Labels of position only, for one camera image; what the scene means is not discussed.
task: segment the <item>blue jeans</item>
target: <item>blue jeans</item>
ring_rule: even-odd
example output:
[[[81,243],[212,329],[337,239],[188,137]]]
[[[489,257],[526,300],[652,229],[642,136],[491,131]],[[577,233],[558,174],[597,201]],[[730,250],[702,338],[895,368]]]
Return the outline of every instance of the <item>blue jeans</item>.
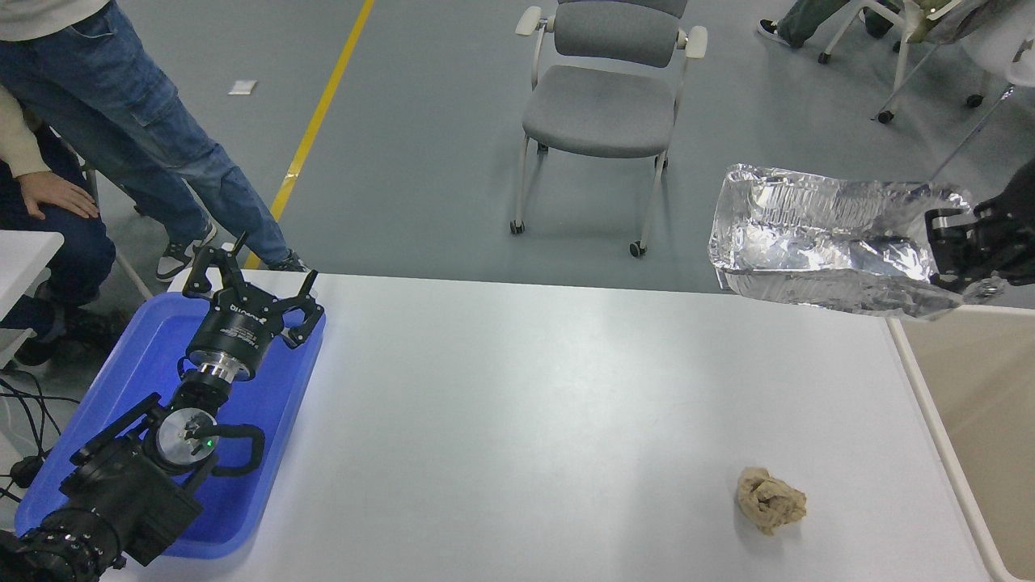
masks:
[[[798,0],[783,18],[779,19],[776,33],[792,47],[800,49],[805,40],[816,34],[821,24],[848,3],[849,0]],[[866,30],[874,36],[883,36],[889,26],[891,23],[877,12],[873,10],[866,12]]]
[[[47,127],[36,132],[43,161],[55,174],[86,190],[79,161],[61,145]],[[59,232],[64,243],[48,263],[51,277],[47,295],[67,307],[79,307],[97,297],[100,284],[108,279],[115,261],[115,244],[108,238],[100,219],[83,219],[63,208],[45,205],[47,219],[33,219],[25,209],[22,190],[10,177],[10,168],[0,162],[0,228]],[[0,327],[34,329],[46,336],[54,322],[54,308],[45,300],[23,295],[0,321]]]
[[[54,34],[0,41],[0,82],[161,223],[173,242],[205,231],[186,180],[227,231],[248,232],[260,259],[288,257],[266,204],[187,112],[114,1]]]

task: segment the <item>gray trousers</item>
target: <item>gray trousers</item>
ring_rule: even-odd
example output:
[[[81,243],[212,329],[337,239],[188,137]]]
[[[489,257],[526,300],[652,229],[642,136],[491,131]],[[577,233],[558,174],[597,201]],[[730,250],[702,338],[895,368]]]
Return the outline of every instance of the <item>gray trousers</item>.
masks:
[[[849,0],[798,0],[791,9],[779,19],[776,33],[792,47],[800,49],[805,40],[816,34],[816,29],[834,12],[841,9]],[[866,13],[866,30],[874,36],[883,36],[891,23],[874,11]]]

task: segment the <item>white table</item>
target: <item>white table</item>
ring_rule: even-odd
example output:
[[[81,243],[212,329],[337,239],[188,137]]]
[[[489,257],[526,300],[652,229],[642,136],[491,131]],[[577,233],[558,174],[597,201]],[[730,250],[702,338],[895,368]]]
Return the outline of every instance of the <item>white table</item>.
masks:
[[[282,296],[301,282],[247,277]],[[324,344],[256,535],[103,581],[988,580],[881,319],[727,295],[317,289]],[[755,529],[734,501],[746,466],[804,491],[804,520]]]
[[[0,318],[14,307],[63,241],[56,232],[0,230]],[[25,330],[0,329],[0,366],[10,360],[26,337]]]

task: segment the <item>crumpled paper ball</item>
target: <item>crumpled paper ball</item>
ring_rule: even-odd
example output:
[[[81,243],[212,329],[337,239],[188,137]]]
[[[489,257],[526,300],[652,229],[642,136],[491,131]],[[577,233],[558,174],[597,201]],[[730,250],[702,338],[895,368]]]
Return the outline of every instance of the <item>crumpled paper ball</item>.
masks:
[[[747,467],[737,482],[737,504],[762,533],[805,517],[805,494],[762,467]]]

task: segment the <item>black and white sneaker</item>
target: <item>black and white sneaker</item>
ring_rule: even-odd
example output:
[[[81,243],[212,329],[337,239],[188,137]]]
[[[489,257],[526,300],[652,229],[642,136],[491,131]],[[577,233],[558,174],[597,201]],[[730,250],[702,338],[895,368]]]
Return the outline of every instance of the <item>black and white sneaker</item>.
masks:
[[[190,266],[194,262],[195,254],[199,249],[212,242],[215,238],[215,225],[209,221],[205,227],[205,234],[201,238],[196,238],[189,242],[169,241],[166,252],[158,259],[158,268],[154,271],[154,278],[161,283],[169,283],[180,271]]]
[[[790,47],[791,43],[785,40],[782,36],[776,33],[777,24],[779,23],[777,23],[776,21],[761,20],[759,21],[759,26],[757,27],[756,30],[758,30],[759,34],[761,34],[763,38],[768,38],[769,40],[775,40],[780,45],[783,45],[785,47]]]
[[[80,308],[69,308],[64,310],[55,322],[55,325],[60,325],[60,329],[56,330],[56,337],[46,341],[26,340],[14,352],[14,360],[22,366],[41,366],[54,356],[63,342],[67,341],[78,342],[108,354],[128,323],[129,318],[121,311],[100,315]]]
[[[298,253],[294,251],[289,252],[286,259],[267,264],[266,268],[269,270],[309,272],[308,265],[303,263]]]

